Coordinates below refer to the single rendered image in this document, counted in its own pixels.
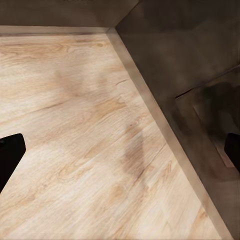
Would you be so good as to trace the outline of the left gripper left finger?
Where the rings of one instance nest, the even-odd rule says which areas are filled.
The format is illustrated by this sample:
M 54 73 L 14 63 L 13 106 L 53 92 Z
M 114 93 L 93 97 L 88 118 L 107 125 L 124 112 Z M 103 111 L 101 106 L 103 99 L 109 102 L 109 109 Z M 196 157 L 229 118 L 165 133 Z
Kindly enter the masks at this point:
M 0 193 L 26 152 L 21 133 L 0 139 Z

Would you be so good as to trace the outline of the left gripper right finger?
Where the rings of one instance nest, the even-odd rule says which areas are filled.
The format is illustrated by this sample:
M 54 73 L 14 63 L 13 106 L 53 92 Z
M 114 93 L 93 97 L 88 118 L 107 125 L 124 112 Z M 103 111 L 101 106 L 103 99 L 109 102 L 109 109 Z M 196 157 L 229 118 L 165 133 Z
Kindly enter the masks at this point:
M 228 133 L 224 151 L 240 173 L 240 135 Z

